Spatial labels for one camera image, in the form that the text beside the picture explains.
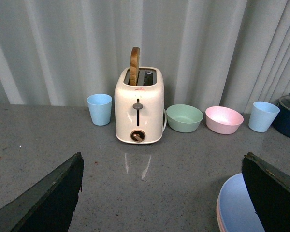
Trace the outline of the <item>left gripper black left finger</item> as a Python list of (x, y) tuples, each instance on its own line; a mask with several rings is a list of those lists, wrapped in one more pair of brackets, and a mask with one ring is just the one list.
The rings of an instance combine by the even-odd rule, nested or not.
[(0, 232), (66, 232), (82, 187), (80, 152), (0, 209)]

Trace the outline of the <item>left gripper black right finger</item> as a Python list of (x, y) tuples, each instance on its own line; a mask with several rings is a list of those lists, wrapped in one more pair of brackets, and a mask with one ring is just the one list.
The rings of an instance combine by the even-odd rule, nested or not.
[(290, 232), (290, 176), (249, 152), (242, 174), (256, 214), (266, 232)]

